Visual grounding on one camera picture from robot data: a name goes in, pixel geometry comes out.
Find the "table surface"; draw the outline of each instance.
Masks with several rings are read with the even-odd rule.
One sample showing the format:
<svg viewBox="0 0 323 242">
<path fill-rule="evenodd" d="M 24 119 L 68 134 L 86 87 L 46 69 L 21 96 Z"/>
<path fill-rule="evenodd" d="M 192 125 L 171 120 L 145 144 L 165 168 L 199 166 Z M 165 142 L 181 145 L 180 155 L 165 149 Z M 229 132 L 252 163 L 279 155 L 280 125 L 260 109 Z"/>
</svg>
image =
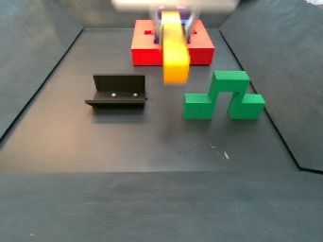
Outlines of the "table surface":
<svg viewBox="0 0 323 242">
<path fill-rule="evenodd" d="M 229 120 L 231 94 L 212 120 L 183 118 L 184 94 L 208 92 L 215 70 L 240 70 L 219 31 L 209 35 L 212 65 L 191 67 L 187 85 L 164 86 L 161 66 L 130 64 L 132 29 L 86 29 L 1 143 L 0 172 L 296 170 L 265 113 Z M 93 74 L 144 74 L 145 108 L 85 105 Z"/>
<path fill-rule="evenodd" d="M 265 113 L 229 120 L 224 94 L 213 120 L 183 119 L 184 93 L 240 69 L 219 31 L 181 87 L 130 65 L 130 35 L 82 32 L 0 145 L 2 240 L 321 241 L 323 179 L 295 168 Z M 145 74 L 144 110 L 93 111 L 93 73 Z"/>
</svg>

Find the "black metal bracket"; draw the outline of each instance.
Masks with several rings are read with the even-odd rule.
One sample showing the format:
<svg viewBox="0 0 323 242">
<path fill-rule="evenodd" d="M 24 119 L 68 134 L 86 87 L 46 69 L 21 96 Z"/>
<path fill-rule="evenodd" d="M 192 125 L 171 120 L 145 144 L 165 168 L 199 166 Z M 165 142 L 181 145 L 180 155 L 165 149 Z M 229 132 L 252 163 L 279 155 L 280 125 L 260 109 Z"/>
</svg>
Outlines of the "black metal bracket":
<svg viewBox="0 0 323 242">
<path fill-rule="evenodd" d="M 93 106 L 138 105 L 146 100 L 145 76 L 136 74 L 93 75 L 96 94 L 92 100 L 84 102 Z"/>
</svg>

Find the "yellow block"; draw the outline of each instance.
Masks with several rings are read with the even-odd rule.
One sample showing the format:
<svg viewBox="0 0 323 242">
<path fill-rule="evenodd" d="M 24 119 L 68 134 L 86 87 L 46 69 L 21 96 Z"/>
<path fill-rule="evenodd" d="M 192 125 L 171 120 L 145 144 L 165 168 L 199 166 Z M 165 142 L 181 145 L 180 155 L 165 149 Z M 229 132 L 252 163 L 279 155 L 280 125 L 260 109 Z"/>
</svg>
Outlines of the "yellow block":
<svg viewBox="0 0 323 242">
<path fill-rule="evenodd" d="M 185 84 L 189 73 L 189 52 L 177 11 L 163 11 L 164 83 Z"/>
</svg>

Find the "red block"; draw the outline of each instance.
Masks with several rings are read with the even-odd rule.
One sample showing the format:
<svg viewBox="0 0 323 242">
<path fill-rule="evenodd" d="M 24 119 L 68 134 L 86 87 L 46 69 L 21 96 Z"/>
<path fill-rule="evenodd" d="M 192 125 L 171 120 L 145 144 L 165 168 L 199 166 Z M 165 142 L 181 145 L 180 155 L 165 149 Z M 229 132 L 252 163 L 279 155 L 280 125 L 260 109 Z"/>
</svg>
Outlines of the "red block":
<svg viewBox="0 0 323 242">
<path fill-rule="evenodd" d="M 209 39 L 205 27 L 196 20 L 191 42 L 187 44 L 191 55 L 191 65 L 212 63 L 216 48 Z M 163 65 L 163 50 L 153 43 L 153 20 L 137 20 L 130 45 L 133 65 Z"/>
</svg>

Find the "green arch block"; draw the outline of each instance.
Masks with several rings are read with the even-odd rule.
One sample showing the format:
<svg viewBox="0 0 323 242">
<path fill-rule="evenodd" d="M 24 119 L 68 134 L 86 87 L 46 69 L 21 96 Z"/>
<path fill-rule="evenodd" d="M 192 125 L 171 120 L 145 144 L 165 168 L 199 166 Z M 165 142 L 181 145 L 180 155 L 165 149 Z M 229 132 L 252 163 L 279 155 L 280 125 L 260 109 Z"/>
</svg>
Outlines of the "green arch block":
<svg viewBox="0 0 323 242">
<path fill-rule="evenodd" d="M 212 119 L 219 93 L 232 92 L 228 106 L 231 119 L 257 119 L 265 107 L 261 95 L 247 94 L 249 77 L 244 71 L 215 71 L 208 94 L 184 95 L 184 118 Z"/>
</svg>

